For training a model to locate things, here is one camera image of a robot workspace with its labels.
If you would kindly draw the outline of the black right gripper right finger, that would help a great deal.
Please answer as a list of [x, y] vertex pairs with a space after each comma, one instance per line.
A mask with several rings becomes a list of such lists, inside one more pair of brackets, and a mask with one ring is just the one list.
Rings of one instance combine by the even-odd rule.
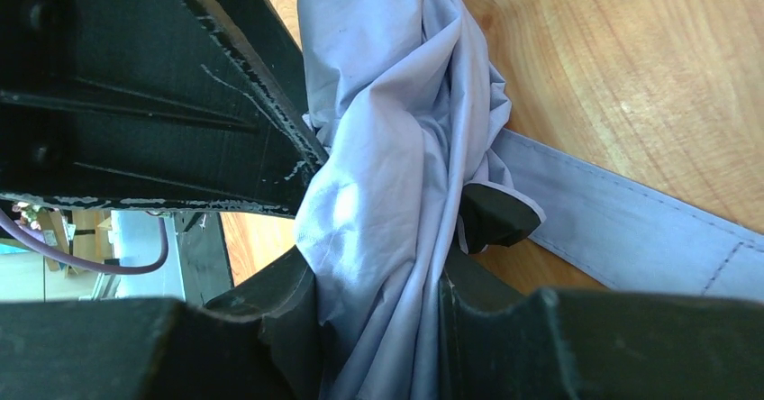
[[443, 399], [760, 399], [763, 307], [542, 287], [459, 249], [439, 281]]

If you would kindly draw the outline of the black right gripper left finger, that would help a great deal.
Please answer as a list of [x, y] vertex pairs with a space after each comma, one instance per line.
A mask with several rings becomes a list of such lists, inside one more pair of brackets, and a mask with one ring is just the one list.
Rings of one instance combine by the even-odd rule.
[[314, 274], [297, 250], [204, 306], [1, 307], [4, 399], [315, 399], [322, 365]]

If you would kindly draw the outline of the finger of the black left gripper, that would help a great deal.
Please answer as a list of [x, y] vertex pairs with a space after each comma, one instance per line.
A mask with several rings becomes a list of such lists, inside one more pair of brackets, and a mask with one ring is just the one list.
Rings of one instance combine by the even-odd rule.
[[303, 54], [269, 0], [217, 0], [298, 114], [308, 111]]
[[1, 196], [295, 215], [327, 159], [217, 0], [1, 0]]

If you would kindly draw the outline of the lavender folding umbrella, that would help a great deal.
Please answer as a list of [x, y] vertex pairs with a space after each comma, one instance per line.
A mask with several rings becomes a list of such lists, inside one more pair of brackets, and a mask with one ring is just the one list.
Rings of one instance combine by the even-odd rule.
[[296, 217], [331, 334], [328, 399], [432, 399], [435, 280], [468, 247], [467, 192], [610, 286], [763, 296], [755, 232], [505, 124], [461, 0], [298, 0], [308, 118], [329, 151]]

